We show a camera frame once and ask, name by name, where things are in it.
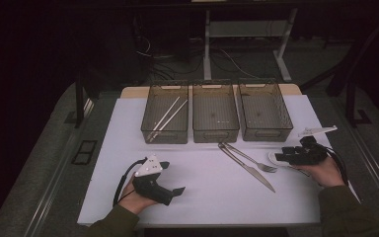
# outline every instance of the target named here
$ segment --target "white table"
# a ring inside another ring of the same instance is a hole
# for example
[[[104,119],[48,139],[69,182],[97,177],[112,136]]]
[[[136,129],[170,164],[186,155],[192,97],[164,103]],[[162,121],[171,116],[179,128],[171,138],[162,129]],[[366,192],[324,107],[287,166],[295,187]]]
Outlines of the white table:
[[[245,142],[239,134],[238,141],[232,144],[269,165],[268,152],[280,151],[277,147],[300,145],[299,132],[305,127],[321,127],[306,96],[286,95],[282,88],[281,91],[294,124],[286,142]],[[158,184],[169,190],[186,189],[180,197],[174,197],[169,206],[158,204],[145,209],[140,214],[138,228],[288,226],[320,222],[317,195],[321,188],[311,178],[283,167],[276,173],[260,171],[275,188],[276,193],[273,193],[220,151],[217,144],[194,143],[191,101],[188,144],[146,144],[140,131],[146,105],[146,98],[141,96],[144,93],[147,95],[143,91],[137,97],[124,93],[115,104],[79,224],[90,225],[104,218],[112,209],[115,189],[126,169],[151,154],[171,163],[162,172]],[[325,134],[315,137],[319,143],[330,146]],[[248,160],[242,160],[255,167]]]

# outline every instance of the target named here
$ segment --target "fork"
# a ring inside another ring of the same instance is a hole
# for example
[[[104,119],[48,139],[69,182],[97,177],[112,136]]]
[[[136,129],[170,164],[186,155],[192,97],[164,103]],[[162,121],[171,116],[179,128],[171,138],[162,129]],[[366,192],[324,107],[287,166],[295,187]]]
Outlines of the fork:
[[[268,166],[266,164],[263,164],[263,163],[260,163],[260,162],[257,162],[256,160],[252,159],[250,156],[248,156],[247,154],[243,153],[242,151],[236,149],[235,147],[227,144],[226,142],[223,142],[222,143],[224,146],[226,146],[228,149],[234,151],[235,153],[245,157],[246,159],[250,160],[251,162],[255,163],[258,167],[258,169],[262,170],[262,171],[265,171],[265,172],[270,172],[270,173],[274,173],[276,172],[276,168],[275,167],[271,167],[271,166]]]

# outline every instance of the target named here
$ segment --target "gray floor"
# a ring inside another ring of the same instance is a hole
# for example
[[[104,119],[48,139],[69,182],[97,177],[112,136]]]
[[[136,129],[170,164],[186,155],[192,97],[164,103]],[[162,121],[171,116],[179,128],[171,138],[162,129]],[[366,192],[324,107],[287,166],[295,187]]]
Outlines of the gray floor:
[[[276,41],[269,40],[215,41],[211,45],[214,48],[213,78],[249,77],[234,66],[221,48],[245,72],[258,77],[275,77],[278,83],[284,83],[271,54],[277,46]],[[323,49],[320,39],[291,41],[284,59],[292,83],[301,85],[319,75],[338,63],[347,50],[347,45]],[[176,79],[202,78],[202,64],[197,67],[202,60],[200,54],[192,57],[190,62],[176,62],[168,55],[161,56],[157,62],[172,68],[156,65],[156,68],[163,70],[164,78],[168,78],[165,73]],[[351,128],[343,116],[344,94],[329,98],[324,92],[329,82],[330,78],[304,94],[308,95],[322,126],[336,125],[339,128],[328,133],[331,144],[343,157],[360,200],[379,218],[379,182],[369,171],[371,167],[379,166],[379,111],[365,93],[358,90],[356,106],[368,114],[372,123]],[[74,92],[72,85],[60,98],[3,205],[0,211],[0,236],[84,236],[87,228],[78,225],[76,220],[119,92],[105,92],[94,101],[79,128],[66,122],[69,114],[75,111]],[[72,165],[70,161],[83,140],[97,140],[91,163],[86,166]],[[368,157],[374,157],[377,163],[368,163]],[[287,231],[291,237],[321,236],[319,226],[291,226]]]

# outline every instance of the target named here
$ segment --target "chopsticks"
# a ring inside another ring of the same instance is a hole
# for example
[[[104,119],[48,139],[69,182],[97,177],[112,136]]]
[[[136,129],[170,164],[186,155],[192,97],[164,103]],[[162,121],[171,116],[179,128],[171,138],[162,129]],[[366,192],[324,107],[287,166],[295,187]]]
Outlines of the chopsticks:
[[[180,97],[178,97],[173,103],[172,105],[168,108],[168,110],[165,112],[165,114],[162,116],[162,118],[158,121],[158,123],[156,124],[156,126],[153,128],[152,132],[150,132],[150,134],[147,136],[147,140],[149,140],[149,142],[152,142],[160,133],[160,131],[162,131],[166,125],[168,125],[168,123],[174,118],[174,116],[183,108],[183,106],[187,103],[188,100],[185,100],[179,107],[178,109],[171,115],[170,118],[168,118],[168,120],[165,121],[165,123],[158,129],[158,126],[162,123],[162,121],[165,119],[165,117],[168,115],[168,113],[171,111],[171,109],[174,107],[174,105],[177,103],[177,101],[180,99]]]

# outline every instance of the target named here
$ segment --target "gray storage bin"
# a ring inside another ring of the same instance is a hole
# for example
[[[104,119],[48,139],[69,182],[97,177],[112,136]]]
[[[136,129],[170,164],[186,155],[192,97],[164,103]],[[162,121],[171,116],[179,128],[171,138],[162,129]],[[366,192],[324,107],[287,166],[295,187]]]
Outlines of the gray storage bin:
[[[239,121],[230,80],[193,82],[192,128],[196,143],[236,142]]]
[[[147,97],[141,131],[148,144],[188,143],[188,81],[154,81]]]
[[[245,141],[285,141],[293,124],[278,84],[240,79],[238,110]]]

